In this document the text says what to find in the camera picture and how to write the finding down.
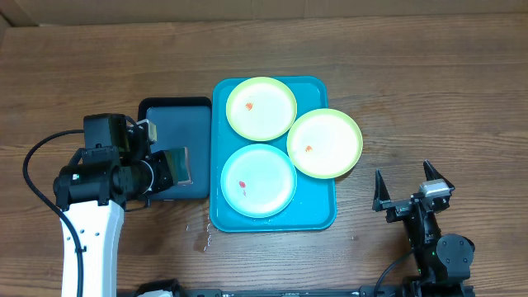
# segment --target teal tray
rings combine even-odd
[[[295,94],[297,118],[308,111],[328,107],[327,89],[319,79],[310,76],[275,77]],[[337,216],[336,183],[321,180],[297,170],[297,190],[290,204],[279,214],[254,219],[231,208],[222,194],[220,176],[229,156],[254,141],[238,135],[225,115],[229,93],[247,78],[229,78],[213,91],[211,123],[210,218],[214,226],[225,232],[308,231],[328,228]],[[278,139],[264,142],[286,153],[285,133]]]

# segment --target black cable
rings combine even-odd
[[[77,297],[83,297],[83,281],[84,281],[84,268],[83,268],[83,250],[81,249],[81,241],[79,240],[79,236],[77,235],[77,232],[75,231],[75,228],[72,225],[72,222],[69,221],[69,219],[66,217],[66,215],[57,208],[53,202],[51,202],[44,194],[42,194],[39,189],[35,186],[33,181],[30,179],[30,175],[27,172],[27,166],[30,162],[31,156],[37,149],[39,149],[43,144],[47,143],[48,141],[52,139],[56,139],[57,137],[66,135],[66,134],[77,134],[77,133],[84,133],[84,130],[68,130],[64,132],[58,132],[56,134],[53,134],[51,136],[46,137],[45,139],[42,139],[38,144],[36,144],[30,151],[27,153],[26,158],[24,159],[24,164],[22,165],[22,174],[24,175],[24,179],[26,180],[26,184],[30,187],[30,189],[53,211],[55,212],[61,220],[63,220],[66,227],[68,227],[68,231],[72,234],[73,243],[75,243],[75,252],[77,253]]]
[[[378,297],[378,290],[380,289],[381,282],[389,274],[389,272],[393,268],[395,268],[399,263],[403,262],[405,259],[407,259],[409,256],[411,256],[413,253],[414,253],[414,249],[411,249],[409,252],[407,252],[406,254],[401,256],[400,258],[398,258],[398,260],[396,260],[392,264],[390,264],[389,267],[387,267],[387,269],[385,269],[385,271],[383,271],[381,276],[379,276],[378,282],[376,282],[376,285],[374,287],[374,293],[373,293],[374,295],[373,295],[373,297]]]

